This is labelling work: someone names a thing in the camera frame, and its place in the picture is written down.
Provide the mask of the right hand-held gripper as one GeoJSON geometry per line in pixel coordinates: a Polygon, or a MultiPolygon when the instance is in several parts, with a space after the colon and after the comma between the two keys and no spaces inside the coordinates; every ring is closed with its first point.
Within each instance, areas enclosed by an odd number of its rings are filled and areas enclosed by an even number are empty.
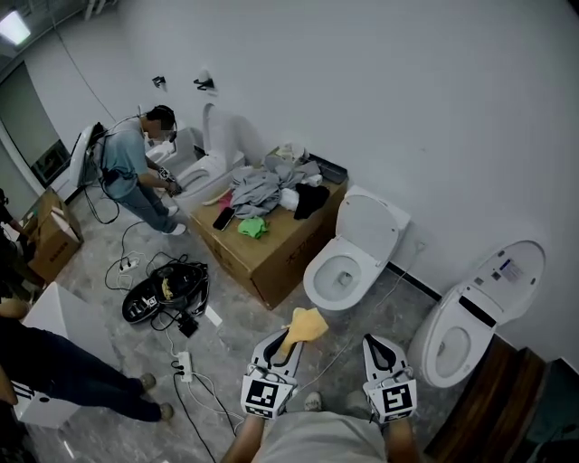
{"type": "Polygon", "coordinates": [[[370,334],[364,335],[362,346],[366,378],[374,379],[363,385],[371,408],[371,420],[377,424],[387,424],[412,416],[416,411],[416,380],[413,369],[406,366],[406,354],[402,347],[384,337],[370,334]],[[397,373],[377,379],[381,371],[397,373]]]}

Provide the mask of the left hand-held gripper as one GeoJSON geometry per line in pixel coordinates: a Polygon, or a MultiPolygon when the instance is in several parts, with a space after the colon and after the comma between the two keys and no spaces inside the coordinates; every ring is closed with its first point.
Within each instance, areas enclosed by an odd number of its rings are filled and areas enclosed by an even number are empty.
{"type": "Polygon", "coordinates": [[[296,374],[302,343],[293,344],[284,354],[280,347],[288,332],[288,328],[282,328],[254,347],[252,363],[242,380],[241,406],[248,415],[266,420],[279,418],[298,389],[296,380],[288,375],[296,374]]]}

